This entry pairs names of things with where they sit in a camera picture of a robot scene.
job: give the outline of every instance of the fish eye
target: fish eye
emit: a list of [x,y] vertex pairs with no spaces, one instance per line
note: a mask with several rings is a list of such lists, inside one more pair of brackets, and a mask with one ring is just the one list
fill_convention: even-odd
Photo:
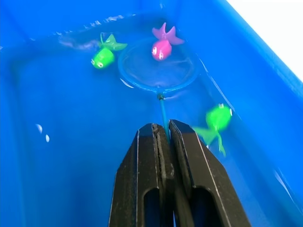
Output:
[[160,51],[160,54],[159,54],[159,59],[162,60],[163,59],[163,53]]
[[153,55],[156,55],[156,54],[157,54],[157,47],[154,47],[154,48],[152,49],[152,54],[153,54]]

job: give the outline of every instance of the blue plastic tub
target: blue plastic tub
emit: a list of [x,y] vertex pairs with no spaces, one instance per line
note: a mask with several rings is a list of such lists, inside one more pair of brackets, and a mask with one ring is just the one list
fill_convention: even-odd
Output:
[[[136,130],[166,119],[204,127],[218,103],[234,115],[226,157],[210,150],[251,224],[303,225],[302,82],[227,2],[2,0],[0,9],[2,227],[107,226]],[[135,44],[165,21],[198,76],[162,103],[121,80],[117,61],[92,67],[100,33]]]

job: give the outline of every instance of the pink toy fish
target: pink toy fish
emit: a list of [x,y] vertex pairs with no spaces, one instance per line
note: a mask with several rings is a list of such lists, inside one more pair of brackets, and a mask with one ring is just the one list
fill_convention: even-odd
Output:
[[152,46],[152,56],[154,59],[161,61],[166,59],[171,54],[171,44],[179,45],[184,43],[184,40],[176,37],[176,28],[173,26],[169,32],[165,32],[166,23],[160,29],[153,28],[153,35],[159,39]]

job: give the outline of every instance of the blue fishing net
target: blue fishing net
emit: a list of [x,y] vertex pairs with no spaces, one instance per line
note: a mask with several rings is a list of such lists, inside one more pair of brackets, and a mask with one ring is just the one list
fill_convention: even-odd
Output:
[[148,38],[123,50],[118,59],[122,79],[129,85],[163,94],[193,82],[197,69],[184,45],[173,45],[167,59],[156,61],[152,57],[152,45],[156,41]]

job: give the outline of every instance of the toy fish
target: toy fish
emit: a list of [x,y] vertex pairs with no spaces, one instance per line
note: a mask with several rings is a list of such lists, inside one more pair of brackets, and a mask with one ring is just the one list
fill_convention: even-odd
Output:
[[117,43],[113,34],[105,42],[103,42],[102,35],[100,35],[100,38],[101,43],[99,47],[103,48],[91,59],[92,65],[97,69],[105,68],[115,61],[112,51],[119,51],[127,46],[127,44]]
[[172,49],[171,44],[179,45],[184,43],[184,40],[176,37],[175,26],[167,33],[165,32],[165,27],[166,23],[164,23],[160,29],[152,29],[153,35],[159,39],[159,41],[152,46],[152,56],[158,61],[164,60],[170,56]]
[[207,145],[210,145],[213,140],[218,137],[219,150],[223,152],[224,156],[226,156],[219,131],[224,130],[228,126],[231,117],[232,110],[223,104],[219,104],[218,107],[215,107],[206,114],[206,123],[208,125],[208,129],[193,127],[193,130],[195,130],[196,133],[203,138]]

